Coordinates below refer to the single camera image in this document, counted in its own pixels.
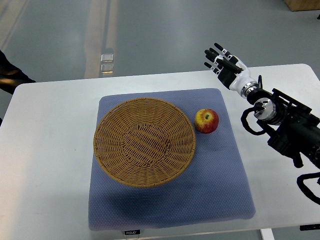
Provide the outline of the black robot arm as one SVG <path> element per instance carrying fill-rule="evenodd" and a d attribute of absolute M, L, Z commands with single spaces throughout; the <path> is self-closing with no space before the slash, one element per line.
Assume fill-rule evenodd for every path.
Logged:
<path fill-rule="evenodd" d="M 267 144 L 291 158 L 296 168 L 303 166 L 301 154 L 320 167 L 320 119 L 310 107 L 278 89 L 269 93 L 256 85 L 246 91 L 245 98 L 252 104 L 240 118 L 247 132 L 268 134 Z"/>

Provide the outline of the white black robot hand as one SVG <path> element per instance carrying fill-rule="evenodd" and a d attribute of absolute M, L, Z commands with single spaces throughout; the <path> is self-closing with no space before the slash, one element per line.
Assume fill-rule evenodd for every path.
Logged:
<path fill-rule="evenodd" d="M 227 89 L 238 92 L 241 97 L 246 98 L 249 92 L 259 87 L 258 82 L 251 77 L 249 68 L 218 43 L 214 43 L 214 48 L 206 49 L 204 54 L 209 60 L 204 65 Z"/>

